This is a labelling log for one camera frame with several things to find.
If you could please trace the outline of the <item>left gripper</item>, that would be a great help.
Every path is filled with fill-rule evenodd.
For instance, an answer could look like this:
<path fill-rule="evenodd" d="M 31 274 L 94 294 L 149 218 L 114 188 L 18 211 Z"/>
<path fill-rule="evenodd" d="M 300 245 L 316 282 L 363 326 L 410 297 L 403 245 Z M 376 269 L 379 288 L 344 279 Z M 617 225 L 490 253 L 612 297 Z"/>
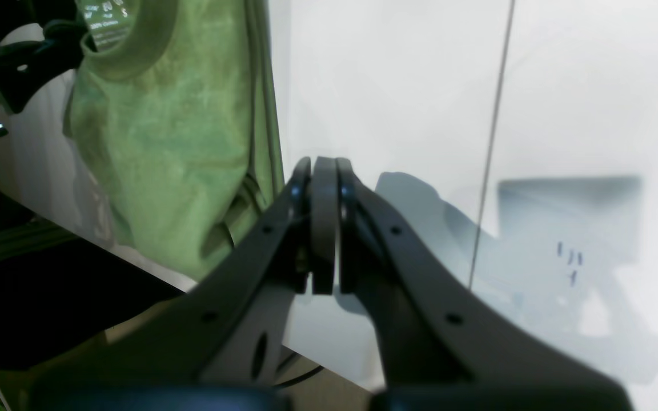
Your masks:
<path fill-rule="evenodd" d="M 78 68 L 87 31 L 75 1 L 0 1 L 0 105 L 20 114 L 49 81 Z M 7 129 L 0 122 L 0 137 Z"/>

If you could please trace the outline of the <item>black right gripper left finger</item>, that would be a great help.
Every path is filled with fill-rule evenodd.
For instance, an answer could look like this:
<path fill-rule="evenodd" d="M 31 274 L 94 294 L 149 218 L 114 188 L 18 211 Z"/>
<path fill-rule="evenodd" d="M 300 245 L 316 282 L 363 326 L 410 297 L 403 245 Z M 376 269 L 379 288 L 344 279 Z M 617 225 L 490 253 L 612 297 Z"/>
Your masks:
<path fill-rule="evenodd" d="M 273 384 L 308 236 L 308 157 L 201 283 L 107 348 L 33 386 L 29 410 L 290 410 Z"/>

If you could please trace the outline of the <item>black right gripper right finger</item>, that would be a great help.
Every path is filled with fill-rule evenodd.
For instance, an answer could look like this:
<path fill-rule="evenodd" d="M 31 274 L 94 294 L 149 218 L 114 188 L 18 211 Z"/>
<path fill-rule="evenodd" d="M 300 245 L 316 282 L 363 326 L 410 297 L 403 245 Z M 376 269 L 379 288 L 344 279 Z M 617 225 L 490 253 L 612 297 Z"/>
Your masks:
<path fill-rule="evenodd" d="M 551 348 L 444 268 L 345 158 L 312 172 L 312 291 L 335 284 L 374 326 L 386 389 L 372 410 L 630 410 L 610 377 Z"/>

